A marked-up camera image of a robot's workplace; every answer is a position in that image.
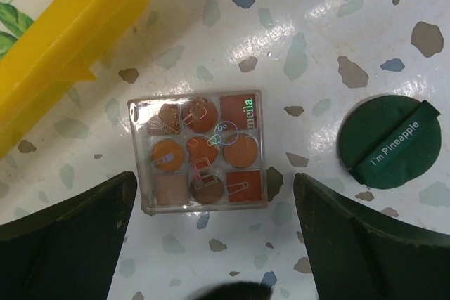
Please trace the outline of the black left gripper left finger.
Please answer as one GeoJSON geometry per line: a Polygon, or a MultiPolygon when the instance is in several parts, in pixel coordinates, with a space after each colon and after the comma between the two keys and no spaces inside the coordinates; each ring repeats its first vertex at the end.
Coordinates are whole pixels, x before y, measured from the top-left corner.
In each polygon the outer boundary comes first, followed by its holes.
{"type": "Polygon", "coordinates": [[[124,171],[1,225],[1,298],[106,299],[136,191],[124,171]]]}

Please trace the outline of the nine-pan orange eyeshadow palette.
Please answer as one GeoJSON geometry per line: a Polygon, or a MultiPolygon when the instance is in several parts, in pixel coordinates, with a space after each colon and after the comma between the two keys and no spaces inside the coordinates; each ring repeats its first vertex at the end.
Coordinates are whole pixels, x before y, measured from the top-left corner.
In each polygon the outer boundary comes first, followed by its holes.
{"type": "Polygon", "coordinates": [[[267,205],[260,91],[136,98],[127,105],[146,214],[267,205]]]}

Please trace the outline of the yellow plastic tray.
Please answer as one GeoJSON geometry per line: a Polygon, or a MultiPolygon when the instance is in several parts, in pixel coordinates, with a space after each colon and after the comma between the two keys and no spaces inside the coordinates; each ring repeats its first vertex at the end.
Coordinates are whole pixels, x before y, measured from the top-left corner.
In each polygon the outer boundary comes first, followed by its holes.
{"type": "Polygon", "coordinates": [[[1,4],[1,154],[6,155],[133,24],[148,0],[53,0],[36,19],[1,4]]]}

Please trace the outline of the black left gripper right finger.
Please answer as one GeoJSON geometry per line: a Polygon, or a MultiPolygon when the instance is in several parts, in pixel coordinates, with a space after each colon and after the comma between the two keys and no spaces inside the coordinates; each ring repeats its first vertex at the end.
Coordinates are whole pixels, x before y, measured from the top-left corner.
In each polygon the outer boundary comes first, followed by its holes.
{"type": "Polygon", "coordinates": [[[320,299],[448,299],[449,236],[351,200],[307,174],[293,192],[320,299]]]}

